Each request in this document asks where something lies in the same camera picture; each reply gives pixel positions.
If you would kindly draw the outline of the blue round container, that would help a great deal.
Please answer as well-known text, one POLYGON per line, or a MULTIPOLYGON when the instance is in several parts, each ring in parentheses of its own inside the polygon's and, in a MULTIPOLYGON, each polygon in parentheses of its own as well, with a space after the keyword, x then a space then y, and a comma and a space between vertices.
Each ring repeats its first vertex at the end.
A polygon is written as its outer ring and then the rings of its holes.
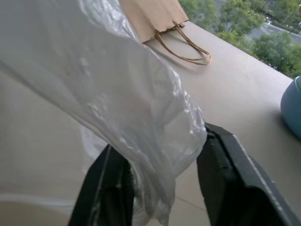
POLYGON ((301 139, 301 76, 296 77, 286 88, 280 109, 288 128, 301 139))

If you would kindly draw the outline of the translucent white plastic bag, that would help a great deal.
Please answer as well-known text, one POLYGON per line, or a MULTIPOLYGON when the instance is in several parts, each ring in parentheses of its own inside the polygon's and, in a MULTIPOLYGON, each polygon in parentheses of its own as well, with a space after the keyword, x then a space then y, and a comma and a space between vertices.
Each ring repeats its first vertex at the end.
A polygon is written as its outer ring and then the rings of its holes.
POLYGON ((0 0, 0 226, 70 226, 107 145, 131 167, 132 226, 168 226, 205 141, 200 108, 118 0, 0 0))

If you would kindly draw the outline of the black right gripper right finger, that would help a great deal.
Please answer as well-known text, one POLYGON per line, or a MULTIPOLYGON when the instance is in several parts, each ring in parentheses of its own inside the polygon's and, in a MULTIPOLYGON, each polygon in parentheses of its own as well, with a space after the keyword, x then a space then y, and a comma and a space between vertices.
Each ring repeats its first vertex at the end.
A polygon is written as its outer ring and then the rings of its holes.
POLYGON ((264 168, 222 127, 206 124, 197 158, 210 226, 301 226, 264 168))

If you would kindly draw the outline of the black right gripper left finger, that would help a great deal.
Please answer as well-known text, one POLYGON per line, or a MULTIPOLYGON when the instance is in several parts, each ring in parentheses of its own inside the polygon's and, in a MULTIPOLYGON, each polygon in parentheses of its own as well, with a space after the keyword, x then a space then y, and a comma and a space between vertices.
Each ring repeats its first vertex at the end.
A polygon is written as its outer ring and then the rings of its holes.
POLYGON ((128 161, 107 145, 86 174, 70 226, 132 226, 134 197, 128 161))

